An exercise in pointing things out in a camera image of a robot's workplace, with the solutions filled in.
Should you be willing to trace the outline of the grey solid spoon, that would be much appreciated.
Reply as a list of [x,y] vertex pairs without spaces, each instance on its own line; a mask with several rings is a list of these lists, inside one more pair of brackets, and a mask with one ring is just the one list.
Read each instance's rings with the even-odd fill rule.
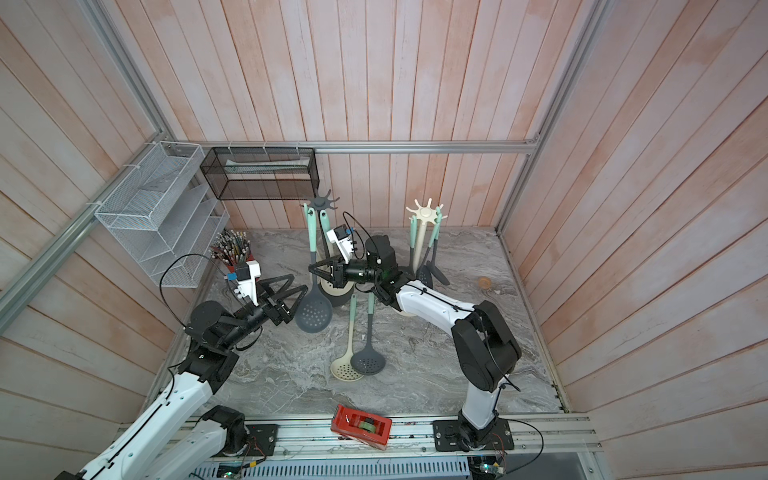
[[[310,264],[317,261],[317,214],[314,210],[313,242],[309,242]],[[298,327],[307,333],[319,333],[331,322],[333,311],[330,300],[320,291],[316,280],[311,276],[311,288],[296,313],[295,321]]]

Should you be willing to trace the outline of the red pencil cup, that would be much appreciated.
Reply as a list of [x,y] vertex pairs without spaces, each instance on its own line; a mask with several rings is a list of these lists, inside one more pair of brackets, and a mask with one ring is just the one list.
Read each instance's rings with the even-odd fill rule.
[[227,228],[217,234],[210,245],[210,253],[214,260],[221,261],[230,272],[234,272],[239,264],[254,260],[246,233]]

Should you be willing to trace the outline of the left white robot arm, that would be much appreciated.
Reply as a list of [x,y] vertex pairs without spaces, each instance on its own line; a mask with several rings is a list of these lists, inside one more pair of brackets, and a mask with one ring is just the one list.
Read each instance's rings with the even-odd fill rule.
[[256,454],[266,460],[273,451],[270,434],[252,433],[243,413],[216,406],[204,413],[193,430],[174,446],[168,443],[199,407],[226,382],[243,350],[242,340],[267,323],[290,323],[307,287],[296,286],[291,274],[258,280],[243,305],[229,312],[217,301],[197,305],[184,331],[191,343],[169,384],[146,411],[101,454],[61,479],[185,479],[216,455],[240,460]]

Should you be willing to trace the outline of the red tape dispenser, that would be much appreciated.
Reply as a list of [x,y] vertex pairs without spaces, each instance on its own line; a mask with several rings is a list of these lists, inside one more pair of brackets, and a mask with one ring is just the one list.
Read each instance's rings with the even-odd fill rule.
[[331,431],[384,451],[388,446],[392,424],[390,418],[339,405],[331,421]]

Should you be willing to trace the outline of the aluminium frame rail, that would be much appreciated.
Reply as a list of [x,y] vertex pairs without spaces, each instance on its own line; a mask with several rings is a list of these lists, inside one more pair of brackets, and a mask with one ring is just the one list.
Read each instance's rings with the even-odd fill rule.
[[191,141],[203,149],[312,149],[317,154],[529,154],[538,148],[535,140],[438,140],[438,141]]

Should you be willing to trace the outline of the cream utensil rack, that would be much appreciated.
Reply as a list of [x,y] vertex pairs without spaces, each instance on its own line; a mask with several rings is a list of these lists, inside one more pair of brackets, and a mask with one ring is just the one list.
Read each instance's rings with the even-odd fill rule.
[[429,224],[432,224],[433,227],[435,224],[439,225],[435,235],[435,241],[432,246],[432,250],[430,251],[430,254],[428,257],[428,266],[430,267],[432,278],[433,280],[434,279],[438,280],[443,285],[450,284],[450,281],[447,279],[447,277],[436,266],[436,252],[437,252],[437,246],[438,246],[438,238],[439,238],[441,222],[443,219],[442,206],[438,205],[435,209],[433,209],[431,207],[431,203],[432,203],[432,199],[429,199],[426,206],[421,206],[419,202],[416,202],[416,209],[407,208],[407,211],[411,212],[412,214],[415,214],[418,218],[418,233],[417,233],[417,239],[416,239],[415,253],[413,255],[410,255],[409,275],[411,276],[411,280],[409,283],[405,284],[406,288],[410,287],[410,290],[407,290],[407,293],[418,293],[420,290],[423,290],[424,288],[428,288],[418,280],[417,270],[421,264],[421,260],[424,258],[424,255],[425,255],[425,253],[424,255],[421,255],[421,250],[427,235],[427,226]]

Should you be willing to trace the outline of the dark grey utensil rack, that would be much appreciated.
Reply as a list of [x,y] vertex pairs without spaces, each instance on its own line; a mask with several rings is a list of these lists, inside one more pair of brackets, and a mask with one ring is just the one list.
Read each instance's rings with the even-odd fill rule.
[[[335,210],[333,203],[337,201],[338,198],[331,199],[331,190],[328,190],[325,195],[316,196],[311,201],[311,206],[315,209],[322,228],[321,239],[324,259],[335,255],[334,247],[327,239],[327,233],[331,230],[329,213],[331,210]],[[343,288],[336,288],[329,281],[322,278],[318,278],[318,283],[321,293],[330,300],[333,307],[345,305],[352,297],[353,285],[351,283],[347,283]]]

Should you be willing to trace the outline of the black mesh wall basket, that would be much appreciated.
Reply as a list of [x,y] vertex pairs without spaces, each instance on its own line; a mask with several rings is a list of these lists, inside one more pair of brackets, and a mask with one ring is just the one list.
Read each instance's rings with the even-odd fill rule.
[[300,147],[213,147],[201,171],[225,201],[310,200],[320,184],[315,152]]

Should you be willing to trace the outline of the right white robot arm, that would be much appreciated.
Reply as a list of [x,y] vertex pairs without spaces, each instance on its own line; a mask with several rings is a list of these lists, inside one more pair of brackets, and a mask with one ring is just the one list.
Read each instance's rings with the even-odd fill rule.
[[521,348],[500,310],[491,301],[462,302],[437,292],[398,265],[389,237],[366,241],[365,256],[341,255],[321,261],[311,256],[308,271],[341,288],[370,283],[384,305],[419,317],[452,337],[460,368],[468,381],[464,404],[455,420],[433,423],[439,451],[479,450],[502,438],[508,423],[496,409],[499,395],[510,384],[508,375],[522,357]]

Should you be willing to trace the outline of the cream skimmer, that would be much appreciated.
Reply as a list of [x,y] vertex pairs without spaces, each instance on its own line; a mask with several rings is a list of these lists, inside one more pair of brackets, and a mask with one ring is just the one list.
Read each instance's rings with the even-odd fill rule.
[[308,203],[304,203],[303,204],[303,213],[304,213],[305,223],[306,223],[307,232],[308,232],[308,239],[309,239],[309,242],[312,243],[313,242],[313,235],[314,235],[314,231],[315,231],[315,227],[314,227],[314,209],[312,207],[310,207]]
[[360,380],[363,375],[357,372],[351,365],[353,357],[354,325],[357,313],[357,296],[352,295],[350,299],[349,323],[347,345],[345,353],[332,361],[330,365],[331,374],[338,380],[344,382],[354,382]]
[[[322,240],[323,240],[323,248],[324,248],[324,257],[329,258],[333,257],[335,255],[333,244],[330,242],[330,240],[327,238],[327,233],[331,230],[331,224],[329,220],[329,216],[326,210],[321,210],[319,213],[319,219],[320,224],[322,228]],[[331,300],[331,303],[334,306],[343,305],[346,300],[348,300],[352,294],[353,285],[351,283],[348,283],[345,287],[342,288],[336,288],[335,294],[324,294]]]

